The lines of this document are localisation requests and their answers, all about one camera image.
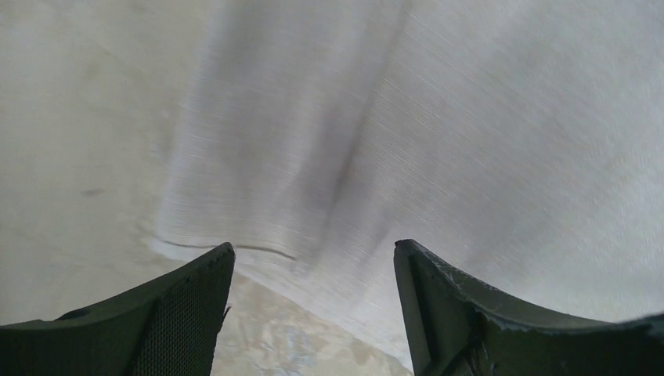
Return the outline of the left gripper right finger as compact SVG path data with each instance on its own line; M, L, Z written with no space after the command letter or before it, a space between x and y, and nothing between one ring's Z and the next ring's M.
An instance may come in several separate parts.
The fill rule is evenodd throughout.
M395 245L416 375L660 375L663 317L608 323L509 295L415 240Z

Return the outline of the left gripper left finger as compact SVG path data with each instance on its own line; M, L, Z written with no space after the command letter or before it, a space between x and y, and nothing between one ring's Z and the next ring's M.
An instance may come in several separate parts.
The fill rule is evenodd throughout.
M3 375L209 375L228 313L229 243L61 317L1 327Z

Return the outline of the beige cloth napkin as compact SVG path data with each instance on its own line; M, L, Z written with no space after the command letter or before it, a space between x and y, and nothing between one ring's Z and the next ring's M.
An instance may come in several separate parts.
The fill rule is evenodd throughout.
M1 322L236 249L216 375L405 375L412 238L663 310L660 1L4 1Z

